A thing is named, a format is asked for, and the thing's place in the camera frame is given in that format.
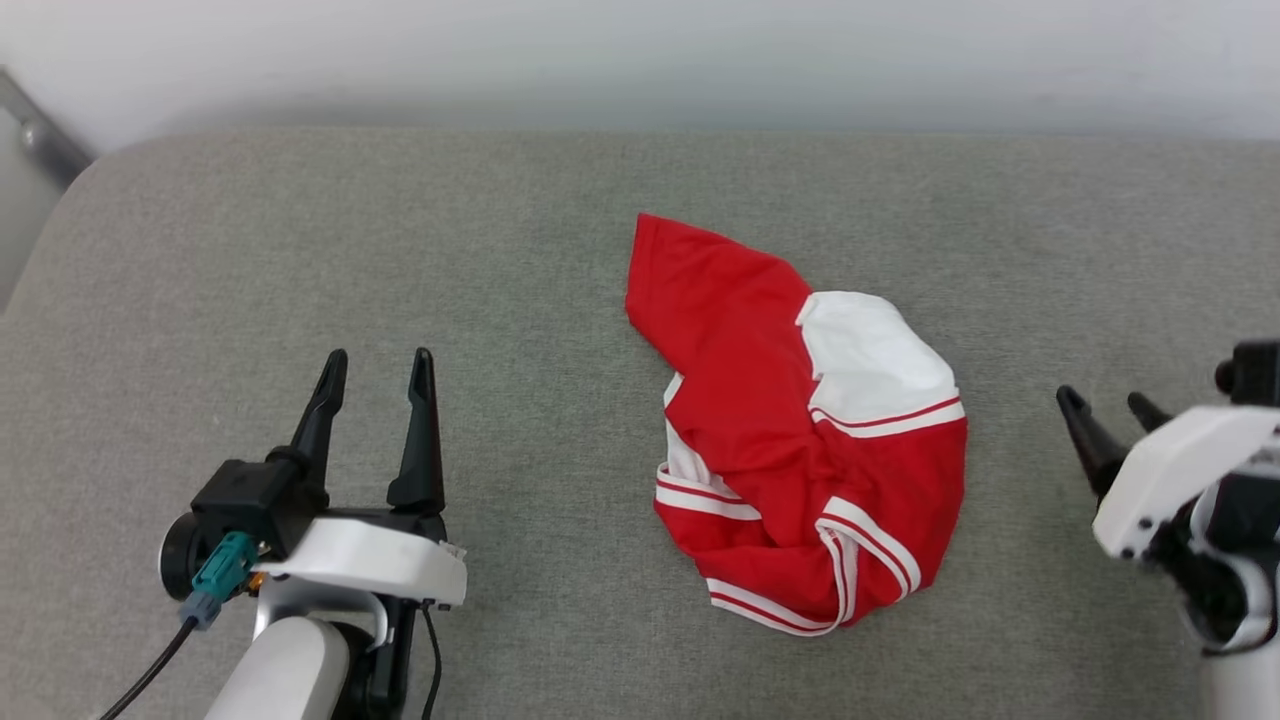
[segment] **robotic arm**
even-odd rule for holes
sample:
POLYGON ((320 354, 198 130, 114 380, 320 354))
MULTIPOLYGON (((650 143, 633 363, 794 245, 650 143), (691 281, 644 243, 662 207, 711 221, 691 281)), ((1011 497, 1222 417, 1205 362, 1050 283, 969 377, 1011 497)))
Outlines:
POLYGON ((1238 345, 1216 382, 1230 406, 1176 418, 1130 395, 1151 433, 1133 448, 1073 388, 1057 401, 1098 497, 1098 543, 1180 591, 1203 648, 1206 716, 1280 719, 1280 341, 1238 345))
POLYGON ((329 433, 346 379, 347 354, 335 350, 293 441, 262 462, 224 462, 160 548, 160 578, 170 597, 184 601, 184 629, 205 629, 221 606, 210 574, 227 552, 237 569, 236 542, 247 547, 238 560, 244 571, 234 575, 244 582, 229 591, 257 598, 253 643, 209 720, 399 717, 420 610, 436 657, 424 717, 430 712, 440 674, 426 610, 461 605, 467 587, 463 552, 447 542, 440 518, 444 478, 431 355, 419 348, 413 356, 412 415, 387 509, 329 507, 329 433), (375 630, 311 618, 316 611, 361 612, 375 630))

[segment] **red garment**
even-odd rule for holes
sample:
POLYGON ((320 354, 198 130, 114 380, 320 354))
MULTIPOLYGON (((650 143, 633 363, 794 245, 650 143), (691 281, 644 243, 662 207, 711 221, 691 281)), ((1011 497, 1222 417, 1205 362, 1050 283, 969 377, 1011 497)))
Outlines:
POLYGON ((676 369, 654 509, 712 605, 818 635, 933 582, 966 421, 891 304, 640 215, 626 309, 676 369))

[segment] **teal connector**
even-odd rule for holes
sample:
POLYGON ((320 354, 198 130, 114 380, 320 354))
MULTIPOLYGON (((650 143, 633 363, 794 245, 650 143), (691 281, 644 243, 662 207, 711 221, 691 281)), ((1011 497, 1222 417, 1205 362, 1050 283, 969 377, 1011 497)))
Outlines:
POLYGON ((195 619, 197 630, 207 630, 223 603, 248 579, 255 562, 257 543, 253 538, 239 532, 223 536, 223 542, 191 580, 192 593, 178 609, 178 618, 183 623, 195 619))

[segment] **cable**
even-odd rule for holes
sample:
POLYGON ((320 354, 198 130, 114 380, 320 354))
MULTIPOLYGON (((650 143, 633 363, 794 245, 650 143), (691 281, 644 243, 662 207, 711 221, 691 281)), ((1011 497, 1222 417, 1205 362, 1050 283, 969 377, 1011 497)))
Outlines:
POLYGON ((195 629, 196 619, 188 618, 187 621, 182 624, 182 629, 178 630, 178 634, 169 641, 169 647, 164 648, 160 657, 156 657, 156 661, 151 664, 151 667, 147 667, 147 671, 138 678, 138 682, 133 683, 133 687, 129 688, 129 691, 124 693, 120 700, 115 701, 115 705, 113 705, 111 708, 102 715, 102 720, 115 720, 119 717, 120 714, 124 712, 124 708, 128 707, 131 702, 137 700, 138 696, 142 694, 142 691, 147 689, 151 680, 156 679, 156 675, 159 675, 160 671, 164 670, 164 666, 173 660, 173 656, 178 655, 178 648, 182 647, 182 643, 187 642, 187 635, 189 635, 195 629))
POLYGON ((440 641, 435 639, 435 624, 431 623, 431 614, 422 606, 422 618, 426 618, 426 632, 431 635, 431 652, 435 653, 435 671, 431 673, 431 689, 426 693, 426 705, 422 706, 422 720, 430 720, 431 708, 435 707, 435 693, 440 689, 440 641))

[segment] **gray table surface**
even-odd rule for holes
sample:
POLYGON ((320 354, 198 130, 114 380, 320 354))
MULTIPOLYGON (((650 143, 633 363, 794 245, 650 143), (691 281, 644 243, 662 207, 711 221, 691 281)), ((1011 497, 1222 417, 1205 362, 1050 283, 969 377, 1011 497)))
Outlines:
MULTIPOLYGON (((1107 560, 1053 404, 1216 401, 1280 331, 1280 146, 836 135, 273 129, 151 142, 67 193, 0 320, 0 714, 91 717, 175 629, 169 523, 285 442, 351 352, 335 505, 398 466, 436 355, 444 717, 1192 717, 1162 579, 1107 560), (796 639, 707 602, 653 514, 669 370, 622 309, 635 214, 883 295, 955 368, 968 497, 937 584, 796 639)), ((198 717, 252 603, 134 717, 198 717)), ((407 715, 431 673, 420 632, 407 715)))

